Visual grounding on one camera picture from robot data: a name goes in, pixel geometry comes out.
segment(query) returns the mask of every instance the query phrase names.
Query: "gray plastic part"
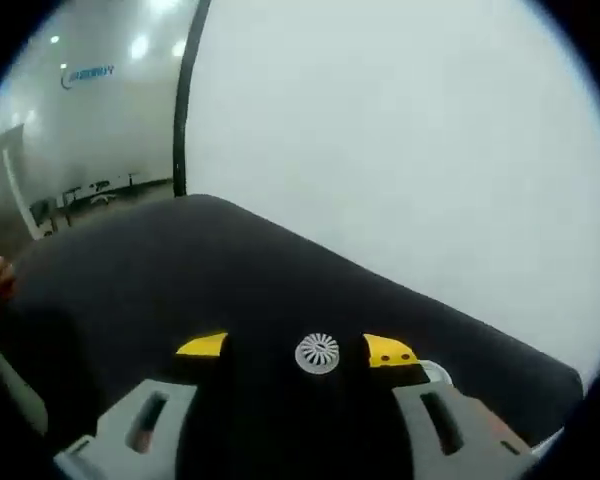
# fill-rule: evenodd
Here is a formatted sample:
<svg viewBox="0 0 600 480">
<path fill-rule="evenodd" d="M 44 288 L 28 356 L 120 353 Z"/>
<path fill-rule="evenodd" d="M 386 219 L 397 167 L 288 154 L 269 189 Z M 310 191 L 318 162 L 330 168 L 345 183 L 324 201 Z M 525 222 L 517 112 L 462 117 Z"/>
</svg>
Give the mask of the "gray plastic part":
<svg viewBox="0 0 600 480">
<path fill-rule="evenodd" d="M 432 382 L 394 388 L 411 443 L 414 478 L 514 479 L 520 478 L 535 457 L 530 452 L 512 452 L 494 432 L 486 412 L 475 399 L 465 397 L 451 385 Z M 460 438 L 461 446 L 450 454 L 443 452 L 441 441 L 422 396 L 434 394 L 443 405 Z"/>
<path fill-rule="evenodd" d="M 95 437 L 84 436 L 56 455 L 56 465 L 75 480 L 174 480 L 180 431 L 196 390 L 195 385 L 145 380 L 100 417 Z M 127 440 L 156 395 L 166 402 L 148 451 L 138 453 Z"/>
</svg>

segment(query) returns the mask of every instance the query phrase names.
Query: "yellow stripe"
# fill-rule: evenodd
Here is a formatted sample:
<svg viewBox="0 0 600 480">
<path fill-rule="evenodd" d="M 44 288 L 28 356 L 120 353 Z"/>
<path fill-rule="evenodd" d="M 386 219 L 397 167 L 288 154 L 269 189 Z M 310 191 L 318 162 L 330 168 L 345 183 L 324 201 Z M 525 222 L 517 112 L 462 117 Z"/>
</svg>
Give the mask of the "yellow stripe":
<svg viewBox="0 0 600 480">
<path fill-rule="evenodd" d="M 364 339 L 369 344 L 369 366 L 371 368 L 420 363 L 413 350 L 402 342 L 368 333 L 364 334 Z"/>
<path fill-rule="evenodd" d="M 181 346 L 176 355 L 218 357 L 222 350 L 222 342 L 224 342 L 226 336 L 226 333 L 218 333 L 208 337 L 194 338 Z"/>
</svg>

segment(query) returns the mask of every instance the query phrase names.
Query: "yellow accent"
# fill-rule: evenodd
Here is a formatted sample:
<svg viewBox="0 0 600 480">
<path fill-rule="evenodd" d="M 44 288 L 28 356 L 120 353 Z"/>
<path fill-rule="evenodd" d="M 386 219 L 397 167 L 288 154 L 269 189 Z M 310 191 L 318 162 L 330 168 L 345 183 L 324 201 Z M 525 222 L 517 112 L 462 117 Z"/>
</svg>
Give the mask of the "yellow accent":
<svg viewBox="0 0 600 480">
<path fill-rule="evenodd" d="M 369 366 L 371 368 L 398 367 L 420 363 L 413 350 L 402 342 L 392 338 L 369 335 L 368 333 L 364 334 L 364 339 L 369 344 Z"/>
<path fill-rule="evenodd" d="M 218 357 L 222 350 L 222 342 L 224 342 L 226 336 L 226 333 L 218 333 L 216 335 L 209 335 L 208 337 L 194 338 L 181 346 L 176 355 Z"/>
</svg>

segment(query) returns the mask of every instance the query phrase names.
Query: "black edge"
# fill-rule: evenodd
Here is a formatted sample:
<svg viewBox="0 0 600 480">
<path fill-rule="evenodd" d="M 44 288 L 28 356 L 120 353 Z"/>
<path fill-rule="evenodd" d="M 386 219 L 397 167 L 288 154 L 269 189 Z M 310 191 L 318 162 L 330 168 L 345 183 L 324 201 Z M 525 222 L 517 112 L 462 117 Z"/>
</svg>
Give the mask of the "black edge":
<svg viewBox="0 0 600 480">
<path fill-rule="evenodd" d="M 187 194 L 187 166 L 184 147 L 185 127 L 189 113 L 189 88 L 210 4 L 211 0 L 199 0 L 198 2 L 180 65 L 180 76 L 176 89 L 176 108 L 173 116 L 173 194 L 176 197 Z"/>
</svg>

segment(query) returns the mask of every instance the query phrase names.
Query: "white backdrop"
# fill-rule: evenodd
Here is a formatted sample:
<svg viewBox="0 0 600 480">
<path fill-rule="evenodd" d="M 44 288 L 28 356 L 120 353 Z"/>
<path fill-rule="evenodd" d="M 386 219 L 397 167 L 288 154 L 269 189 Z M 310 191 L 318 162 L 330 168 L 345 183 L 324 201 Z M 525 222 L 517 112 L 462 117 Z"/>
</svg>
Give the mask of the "white backdrop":
<svg viewBox="0 0 600 480">
<path fill-rule="evenodd" d="M 213 0 L 186 157 L 189 193 L 595 372 L 600 104 L 528 4 Z"/>
</svg>

